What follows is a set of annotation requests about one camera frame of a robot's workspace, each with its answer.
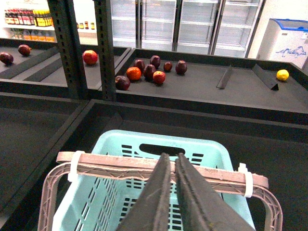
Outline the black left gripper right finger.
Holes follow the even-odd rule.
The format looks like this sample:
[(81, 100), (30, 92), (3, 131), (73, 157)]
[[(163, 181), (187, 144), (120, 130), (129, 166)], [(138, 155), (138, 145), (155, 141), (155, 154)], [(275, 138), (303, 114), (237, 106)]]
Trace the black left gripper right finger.
[(176, 185), (185, 231), (252, 231), (190, 161), (180, 153), (175, 161)]

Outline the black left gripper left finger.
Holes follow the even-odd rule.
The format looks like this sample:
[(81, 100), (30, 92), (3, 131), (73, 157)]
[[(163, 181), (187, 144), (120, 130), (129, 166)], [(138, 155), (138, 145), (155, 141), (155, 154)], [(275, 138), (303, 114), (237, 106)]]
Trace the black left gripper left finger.
[(170, 200), (169, 155), (162, 153), (138, 200), (118, 231), (167, 231)]

